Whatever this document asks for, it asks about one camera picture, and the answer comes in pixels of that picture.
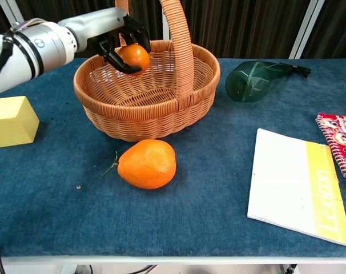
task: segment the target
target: basket handle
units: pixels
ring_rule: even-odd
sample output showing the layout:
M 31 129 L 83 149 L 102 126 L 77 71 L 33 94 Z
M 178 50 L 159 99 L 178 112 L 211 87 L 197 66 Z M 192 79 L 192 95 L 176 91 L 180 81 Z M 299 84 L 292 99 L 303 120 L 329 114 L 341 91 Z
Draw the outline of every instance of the basket handle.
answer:
M 191 95 L 194 82 L 194 56 L 186 16 L 179 0 L 160 0 L 171 32 L 175 52 L 176 98 Z M 116 7 L 128 11 L 128 0 L 116 0 Z

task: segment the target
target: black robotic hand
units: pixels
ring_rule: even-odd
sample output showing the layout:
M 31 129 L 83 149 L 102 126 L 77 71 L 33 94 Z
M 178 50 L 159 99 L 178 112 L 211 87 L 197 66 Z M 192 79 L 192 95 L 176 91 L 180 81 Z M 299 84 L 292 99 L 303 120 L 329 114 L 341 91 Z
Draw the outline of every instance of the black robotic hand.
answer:
M 141 45 L 148 53 L 150 52 L 150 40 L 145 27 L 126 15 L 123 17 L 124 26 L 115 30 L 112 37 L 101 35 L 88 40 L 90 48 L 97 51 L 100 56 L 103 56 L 108 63 L 115 69 L 125 74 L 133 74 L 141 71 L 139 66 L 130 66 L 122 60 L 122 58 L 115 52 L 118 46 L 118 35 L 121 34 L 127 45 L 134 42 L 134 39 Z

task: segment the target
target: table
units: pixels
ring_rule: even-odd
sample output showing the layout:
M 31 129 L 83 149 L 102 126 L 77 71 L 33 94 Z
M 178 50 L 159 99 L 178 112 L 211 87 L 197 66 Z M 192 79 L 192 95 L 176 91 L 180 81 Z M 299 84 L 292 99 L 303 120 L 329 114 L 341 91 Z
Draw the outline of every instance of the table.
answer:
M 225 92 L 226 76 L 244 59 L 220 59 L 209 113 L 163 138 L 178 167 L 156 191 L 127 184 L 116 170 L 102 176 L 115 151 L 132 144 L 111 139 L 86 117 L 73 90 L 83 61 L 0 95 L 27 96 L 41 121 L 33 144 L 0 148 L 5 261 L 346 261 L 346 247 L 246 217 L 256 130 L 325 143 L 315 118 L 346 115 L 346 59 L 275 60 L 312 73 L 283 78 L 256 103 L 233 102 Z M 337 174 L 346 211 L 338 167 Z

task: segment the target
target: dark background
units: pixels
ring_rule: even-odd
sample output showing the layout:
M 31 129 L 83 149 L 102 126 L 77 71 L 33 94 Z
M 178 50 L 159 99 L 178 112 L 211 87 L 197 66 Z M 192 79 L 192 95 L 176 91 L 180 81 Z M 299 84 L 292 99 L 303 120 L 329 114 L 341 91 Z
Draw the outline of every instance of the dark background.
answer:
M 17 0 L 25 20 L 61 19 L 113 7 L 113 0 Z M 181 0 L 192 42 L 218 58 L 288 58 L 310 0 Z M 130 0 L 130 14 L 162 39 L 159 0 Z M 9 26 L 0 7 L 0 33 Z M 78 56 L 89 57 L 86 52 Z M 302 58 L 346 58 L 346 0 L 325 0 Z

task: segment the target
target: notebook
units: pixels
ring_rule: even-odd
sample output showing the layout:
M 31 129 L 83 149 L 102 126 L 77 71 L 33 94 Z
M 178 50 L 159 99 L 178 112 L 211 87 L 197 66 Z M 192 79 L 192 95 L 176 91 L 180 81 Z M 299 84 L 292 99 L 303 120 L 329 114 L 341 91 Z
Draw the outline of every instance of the notebook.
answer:
M 316 122 L 346 180 L 346 116 L 319 113 Z
M 258 129 L 247 216 L 346 245 L 329 147 Z

